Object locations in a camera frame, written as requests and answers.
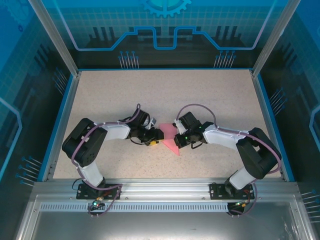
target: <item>black mounting plate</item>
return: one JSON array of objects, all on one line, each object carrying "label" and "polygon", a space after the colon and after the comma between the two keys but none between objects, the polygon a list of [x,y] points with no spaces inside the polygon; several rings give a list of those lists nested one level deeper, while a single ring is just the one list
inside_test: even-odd
[{"label": "black mounting plate", "polygon": [[[104,188],[109,188],[109,187],[113,187],[117,184],[105,184]],[[78,186],[78,190],[76,193],[76,199],[80,199],[80,200],[95,200],[98,197],[101,197],[101,195],[107,193],[103,199],[104,200],[113,200],[115,198],[115,195],[117,194],[117,190],[119,190],[119,188],[114,188],[111,189],[109,191],[98,191],[98,190],[93,190],[91,187],[89,187],[88,185],[81,183]]]},{"label": "black mounting plate", "polygon": [[246,185],[239,193],[235,194],[234,197],[230,197],[225,189],[224,183],[212,183],[209,184],[209,193],[211,200],[247,200],[248,195],[244,192],[248,190],[250,192],[250,200],[255,199],[255,194],[251,184]]}]

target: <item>pink object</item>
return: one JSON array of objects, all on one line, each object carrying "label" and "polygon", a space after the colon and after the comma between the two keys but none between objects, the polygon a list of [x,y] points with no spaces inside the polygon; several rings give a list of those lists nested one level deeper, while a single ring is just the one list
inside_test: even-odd
[{"label": "pink object", "polygon": [[178,133],[177,129],[171,123],[159,124],[159,129],[163,132],[164,140],[162,141],[172,152],[180,156],[179,148],[177,147],[174,138]]}]

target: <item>speckled work surface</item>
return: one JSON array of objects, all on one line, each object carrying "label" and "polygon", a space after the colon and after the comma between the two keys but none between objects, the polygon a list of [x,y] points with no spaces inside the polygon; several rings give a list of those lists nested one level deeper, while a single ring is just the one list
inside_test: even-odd
[{"label": "speckled work surface", "polygon": [[[116,121],[131,116],[137,103],[157,119],[157,125],[172,123],[183,106],[198,103],[214,111],[219,126],[259,127],[267,132],[248,70],[84,71],[64,139],[82,118]],[[213,120],[203,108],[190,107],[183,113],[187,111],[202,123]],[[106,178],[229,177],[243,166],[238,152],[220,145],[185,147],[177,156],[162,143],[147,147],[129,140],[105,141],[96,162]],[[60,151],[54,178],[78,177],[70,159]]]}]

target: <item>gear icon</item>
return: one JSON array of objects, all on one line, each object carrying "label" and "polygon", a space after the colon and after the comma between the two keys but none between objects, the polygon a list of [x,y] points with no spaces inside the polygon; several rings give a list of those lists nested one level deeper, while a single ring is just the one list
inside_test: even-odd
[{"label": "gear icon", "polygon": [[191,4],[191,0],[141,0],[144,10],[149,10],[150,14],[156,14],[157,17],[168,15],[173,17],[180,14],[181,10],[187,9],[187,4]]},{"label": "gear icon", "polygon": [[29,6],[27,0],[0,0],[0,7],[6,7],[13,19],[23,25],[29,16]]}]

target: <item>enclosure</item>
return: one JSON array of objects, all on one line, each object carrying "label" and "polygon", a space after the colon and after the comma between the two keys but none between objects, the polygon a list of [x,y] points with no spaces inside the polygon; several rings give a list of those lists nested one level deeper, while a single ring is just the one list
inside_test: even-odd
[{"label": "enclosure", "polygon": [[[315,0],[3,0],[0,239],[318,239],[319,9]],[[123,184],[120,197],[91,219],[63,141],[81,119],[117,121],[138,103],[156,127],[202,104],[221,127],[262,129],[281,169],[256,182],[250,214],[230,216],[237,201],[211,199],[210,184],[244,166],[234,149],[177,155],[165,141],[116,139],[96,163],[108,184]]]}]

